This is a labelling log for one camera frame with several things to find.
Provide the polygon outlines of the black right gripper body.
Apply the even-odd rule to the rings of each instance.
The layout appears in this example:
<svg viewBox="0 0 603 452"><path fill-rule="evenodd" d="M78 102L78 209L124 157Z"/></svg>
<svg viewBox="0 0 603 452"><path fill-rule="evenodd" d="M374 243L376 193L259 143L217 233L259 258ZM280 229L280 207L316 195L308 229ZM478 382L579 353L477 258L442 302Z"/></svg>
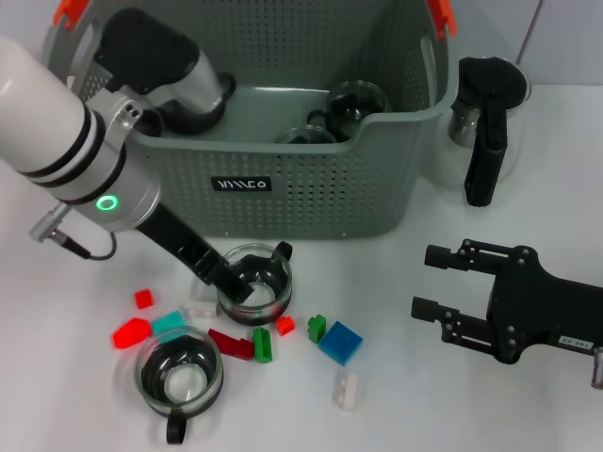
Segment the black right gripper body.
<svg viewBox="0 0 603 452"><path fill-rule="evenodd" d="M551 275L533 248L507 252L487 309L495 358L517 363L535 345L592 356L602 346L602 288Z"/></svg>

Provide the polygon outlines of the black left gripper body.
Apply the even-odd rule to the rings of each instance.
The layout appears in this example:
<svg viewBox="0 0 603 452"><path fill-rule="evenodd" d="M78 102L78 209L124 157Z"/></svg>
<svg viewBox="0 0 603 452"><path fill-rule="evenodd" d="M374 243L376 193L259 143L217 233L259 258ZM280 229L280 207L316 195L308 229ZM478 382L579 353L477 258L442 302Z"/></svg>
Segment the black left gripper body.
<svg viewBox="0 0 603 452"><path fill-rule="evenodd" d="M204 257L202 239L164 204L159 204L137 230L180 260Z"/></svg>

